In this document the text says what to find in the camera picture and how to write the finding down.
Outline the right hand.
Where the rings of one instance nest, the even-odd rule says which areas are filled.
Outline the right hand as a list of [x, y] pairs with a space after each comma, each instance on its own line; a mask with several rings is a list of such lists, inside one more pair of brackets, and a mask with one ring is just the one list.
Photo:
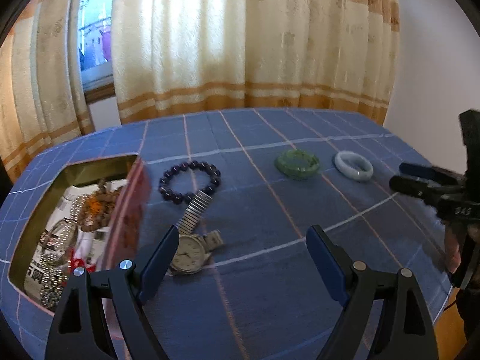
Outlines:
[[445, 265], [450, 273], [455, 273], [461, 264], [461, 244], [464, 233], [454, 223], [445, 222], [444, 249]]

